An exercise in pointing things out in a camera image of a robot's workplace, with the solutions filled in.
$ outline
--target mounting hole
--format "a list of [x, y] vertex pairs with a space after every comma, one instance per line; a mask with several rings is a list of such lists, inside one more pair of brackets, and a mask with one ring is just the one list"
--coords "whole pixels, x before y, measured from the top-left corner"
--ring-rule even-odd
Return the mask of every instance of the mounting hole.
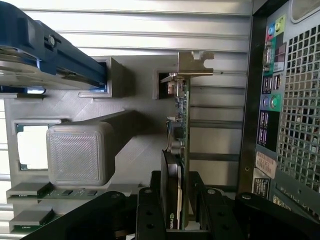
[[230, 227], [227, 224], [223, 224], [222, 229], [228, 231]]
[[153, 224], [147, 224], [146, 227], [147, 227], [148, 229], [153, 229], [153, 228], [155, 227], [155, 225], [153, 225]]

